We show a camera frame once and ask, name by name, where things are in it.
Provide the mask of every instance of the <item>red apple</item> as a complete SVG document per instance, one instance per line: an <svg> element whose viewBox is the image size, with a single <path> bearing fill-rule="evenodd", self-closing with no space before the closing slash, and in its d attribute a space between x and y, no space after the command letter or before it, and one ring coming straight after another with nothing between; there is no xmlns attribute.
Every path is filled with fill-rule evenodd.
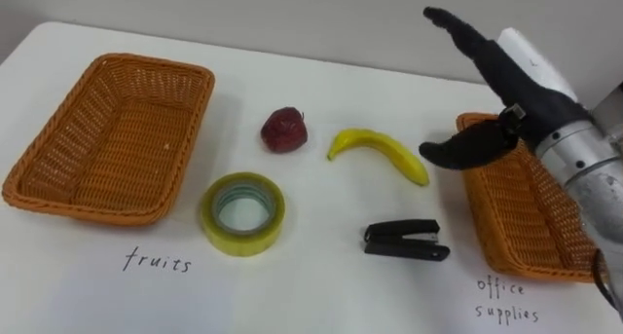
<svg viewBox="0 0 623 334"><path fill-rule="evenodd" d="M293 107L276 110L260 133L266 146L274 153L294 151L308 141L303 114Z"/></svg>

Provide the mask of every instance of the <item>yellow tape roll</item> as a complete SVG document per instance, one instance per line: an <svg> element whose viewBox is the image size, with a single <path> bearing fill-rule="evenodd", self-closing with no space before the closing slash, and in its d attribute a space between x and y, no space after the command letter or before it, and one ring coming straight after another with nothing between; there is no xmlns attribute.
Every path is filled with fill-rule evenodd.
<svg viewBox="0 0 623 334"><path fill-rule="evenodd" d="M253 230L238 231L225 225L219 214L237 199L254 199L269 217ZM285 214L285 200L270 179L252 172L228 174L212 184L202 199L202 225L212 245L232 256L256 255L275 243Z"/></svg>

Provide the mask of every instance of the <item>robotic hand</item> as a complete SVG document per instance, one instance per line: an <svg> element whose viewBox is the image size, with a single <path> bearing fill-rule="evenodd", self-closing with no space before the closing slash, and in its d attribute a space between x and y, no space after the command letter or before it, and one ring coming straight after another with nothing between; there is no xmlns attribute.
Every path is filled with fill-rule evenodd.
<svg viewBox="0 0 623 334"><path fill-rule="evenodd" d="M595 127L591 115L568 95L533 80L504 49L472 26L438 8L424 15L446 29L505 108L443 143L425 142L420 154L449 169L493 162L523 139L565 191L578 203L587 235L601 250L608 271L608 299L623 319L623 162Z"/></svg>

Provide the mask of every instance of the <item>wicker basket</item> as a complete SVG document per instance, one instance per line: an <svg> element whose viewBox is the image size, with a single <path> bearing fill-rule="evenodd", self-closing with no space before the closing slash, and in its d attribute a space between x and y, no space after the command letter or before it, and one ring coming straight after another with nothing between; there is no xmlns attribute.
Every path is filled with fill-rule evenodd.
<svg viewBox="0 0 623 334"><path fill-rule="evenodd" d="M114 225L156 221L175 201L213 87L199 66L97 58L9 173L4 200Z"/></svg>
<svg viewBox="0 0 623 334"><path fill-rule="evenodd" d="M463 114L462 130L493 115ZM592 282L595 246L578 207L523 143L503 159L463 172L478 239L497 272Z"/></svg>

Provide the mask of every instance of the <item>table surface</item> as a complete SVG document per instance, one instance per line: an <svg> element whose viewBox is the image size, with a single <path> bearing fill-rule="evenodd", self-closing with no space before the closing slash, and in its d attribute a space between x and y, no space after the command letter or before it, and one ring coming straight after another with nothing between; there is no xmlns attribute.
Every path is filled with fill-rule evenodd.
<svg viewBox="0 0 623 334"><path fill-rule="evenodd" d="M389 133L414 151L424 140L446 138L458 114L500 110L480 85L48 22L0 65L1 176L88 64L111 52L194 63L216 75L180 195L166 219L132 229L2 203L0 332L620 330L592 284L491 271L459 173L424 163L431 183L422 188L372 150L325 160L335 133L349 127ZM310 139L294 153L273 155L258 131L283 106L305 113ZM287 203L277 243L243 259L215 250L197 214L209 184L241 170L270 177ZM449 258L435 263L363 253L368 224L404 218L436 219ZM184 274L137 265L123 271L136 247L141 255L192 266Z"/></svg>

